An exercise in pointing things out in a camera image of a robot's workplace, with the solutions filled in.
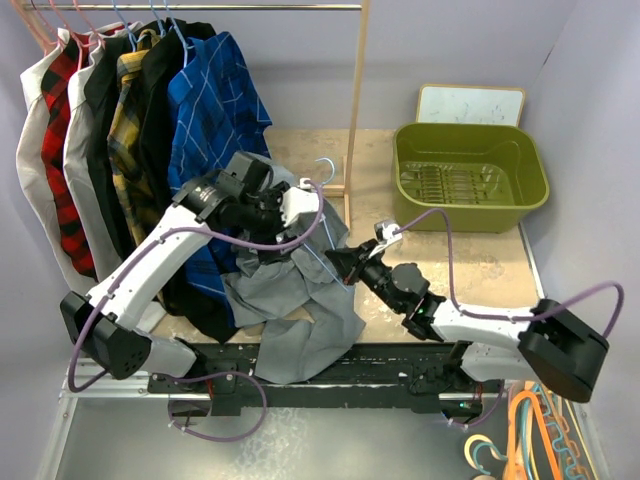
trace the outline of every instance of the pink hanger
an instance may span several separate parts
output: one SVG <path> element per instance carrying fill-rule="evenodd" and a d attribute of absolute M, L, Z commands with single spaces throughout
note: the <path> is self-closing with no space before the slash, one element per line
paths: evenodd
<path fill-rule="evenodd" d="M 55 42 L 52 42 L 48 38 L 43 39 L 44 43 L 51 46 L 54 46 L 54 45 L 61 46 L 61 47 L 64 46 L 65 43 L 58 35 L 58 31 L 51 26 L 51 24 L 47 21 L 46 17 L 42 14 L 42 12 L 38 10 L 38 7 L 36 7 L 35 3 L 33 3 L 33 0 L 31 0 L 31 6 L 33 7 L 33 10 L 36 12 L 36 15 L 40 17 L 40 21 L 44 24 L 45 27 L 47 27 L 47 30 L 49 30 L 51 34 L 56 38 Z"/>
<path fill-rule="evenodd" d="M 85 23 L 87 25 L 89 25 L 89 28 L 91 29 L 91 31 L 93 32 L 93 34 L 96 36 L 96 38 L 98 39 L 98 43 L 100 43 L 100 45 L 102 46 L 102 48 L 104 48 L 105 42 L 104 42 L 104 38 L 102 38 L 102 36 L 96 31 L 96 28 L 93 26 L 93 24 L 89 21 L 89 19 L 87 18 L 87 16 L 84 14 L 84 12 L 82 10 L 80 10 L 80 6 L 78 5 L 78 0 L 73 0 L 73 6 L 76 8 L 76 12 L 78 12 L 78 14 L 82 17 L 82 19 L 85 21 Z"/>
<path fill-rule="evenodd" d="M 51 9 L 55 12 L 58 18 L 62 20 L 62 23 L 64 24 L 65 28 L 69 30 L 69 35 L 71 35 L 71 38 L 73 38 L 73 40 L 78 44 L 78 49 L 80 50 L 78 52 L 78 70 L 80 70 L 82 68 L 83 50 L 91 45 L 97 45 L 97 43 L 87 44 L 87 45 L 82 43 L 82 40 L 80 40 L 80 37 L 76 35 L 76 33 L 71 28 L 71 26 L 67 23 L 67 20 L 60 13 L 60 10 L 58 10 L 58 8 L 56 7 L 55 2 L 53 0 L 49 0 L 49 5 L 51 5 Z"/>

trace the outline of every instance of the blue hanger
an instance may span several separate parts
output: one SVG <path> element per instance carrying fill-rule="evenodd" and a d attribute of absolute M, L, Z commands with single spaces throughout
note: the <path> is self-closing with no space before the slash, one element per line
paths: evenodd
<path fill-rule="evenodd" d="M 153 13 L 153 16 L 156 17 L 156 21 L 158 22 L 158 29 L 160 30 L 160 36 L 164 37 L 167 34 L 167 31 L 164 29 L 164 25 L 162 23 L 162 20 L 160 20 L 160 17 L 156 13 L 156 9 L 153 8 L 153 0 L 149 0 L 149 6 L 151 7 L 151 13 Z"/>
<path fill-rule="evenodd" d="M 122 25 L 124 25 L 124 28 L 127 30 L 127 34 L 129 35 L 129 43 L 131 43 L 132 51 L 135 52 L 137 50 L 136 36 L 133 34 L 131 29 L 129 28 L 129 25 L 127 24 L 127 21 L 118 10 L 116 0 L 111 0 L 111 5 L 113 5 L 113 10 L 116 12 L 116 15 L 118 15 L 118 18 L 122 22 Z"/>
<path fill-rule="evenodd" d="M 180 31 L 180 29 L 178 28 L 178 24 L 176 23 L 176 19 L 173 18 L 173 14 L 171 13 L 171 10 L 169 10 L 169 4 L 167 3 L 167 0 L 162 0 L 164 3 L 164 8 L 167 11 L 167 15 L 169 15 L 169 19 L 171 20 L 171 23 L 173 23 L 173 29 L 176 31 L 176 34 L 178 35 L 178 38 L 180 38 L 180 42 L 182 42 L 182 48 L 184 49 L 184 64 L 183 64 L 183 68 L 186 68 L 187 63 L 189 63 L 189 45 L 187 44 L 187 41 L 185 40 L 184 36 L 182 35 L 182 32 Z"/>

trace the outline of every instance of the red plaid shirt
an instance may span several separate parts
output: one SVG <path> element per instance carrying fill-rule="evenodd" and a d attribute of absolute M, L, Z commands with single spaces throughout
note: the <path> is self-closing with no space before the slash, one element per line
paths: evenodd
<path fill-rule="evenodd" d="M 85 36 L 81 37 L 84 43 L 88 42 Z M 64 140 L 71 116 L 67 85 L 78 69 L 78 56 L 82 55 L 84 62 L 86 53 L 84 49 L 80 52 L 78 45 L 70 41 L 42 78 L 42 94 L 51 114 L 42 145 L 42 161 L 56 205 L 60 245 L 78 273 L 96 278 L 89 244 L 62 170 Z"/>

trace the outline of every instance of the metal hanging rod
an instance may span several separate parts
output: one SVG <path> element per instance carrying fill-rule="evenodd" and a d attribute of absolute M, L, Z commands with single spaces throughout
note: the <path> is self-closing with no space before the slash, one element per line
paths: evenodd
<path fill-rule="evenodd" d="M 38 10 L 53 10 L 50 4 L 36 4 L 35 7 Z M 33 6 L 30 3 L 23 4 L 23 8 L 25 10 L 33 10 Z M 74 11 L 76 7 L 73 5 L 56 5 L 56 8 L 61 11 Z M 78 5 L 80 10 L 93 10 L 93 11 L 113 11 L 112 5 L 107 4 L 94 4 L 94 5 Z M 156 7 L 156 10 L 161 10 L 163 7 Z M 334 12 L 359 12 L 362 10 L 362 5 L 359 4 L 326 4 L 326 5 L 186 5 L 186 4 L 176 4 L 169 5 L 169 9 L 173 11 L 203 11 L 203 10 L 255 10 L 255 11 L 284 11 L 284 10 L 295 10 L 295 11 L 304 11 L 304 10 L 324 10 L 324 11 L 334 11 Z M 143 12 L 150 11 L 150 5 L 118 5 L 118 10 L 128 10 L 130 12 Z"/>

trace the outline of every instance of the white shirt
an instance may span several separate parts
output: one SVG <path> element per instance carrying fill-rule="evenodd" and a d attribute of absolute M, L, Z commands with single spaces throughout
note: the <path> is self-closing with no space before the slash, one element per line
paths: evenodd
<path fill-rule="evenodd" d="M 107 25 L 99 29 L 99 31 L 112 30 L 118 25 Z M 129 28 L 135 31 L 141 26 L 142 22 L 136 22 Z M 126 34 L 126 30 L 119 30 L 114 36 L 124 36 Z M 95 41 L 95 35 L 92 36 L 91 41 Z M 93 115 L 91 108 L 86 103 L 84 87 L 103 55 L 104 50 L 101 46 L 95 48 L 89 55 L 89 66 L 78 70 L 69 79 L 67 93 L 69 95 L 71 119 L 64 141 L 64 157 L 62 161 L 64 178 L 67 181 L 71 198 L 73 198 L 73 203 L 82 222 L 82 228 L 89 244 L 89 250 L 91 250 L 98 281 L 109 277 L 122 262 L 113 247 L 104 219 L 100 215 L 98 199 L 87 168 L 87 145 L 93 128 Z"/>
<path fill-rule="evenodd" d="M 65 43 L 69 41 L 67 30 L 58 29 L 58 36 Z M 49 109 L 42 96 L 40 84 L 47 69 L 62 49 L 63 47 L 57 45 L 51 53 L 20 75 L 28 114 L 16 152 L 16 168 L 20 187 L 44 228 L 64 279 L 69 288 L 85 294 L 95 285 L 95 281 L 80 275 L 73 267 L 71 258 L 62 250 L 56 205 L 41 156 L 44 135 L 49 123 Z"/>

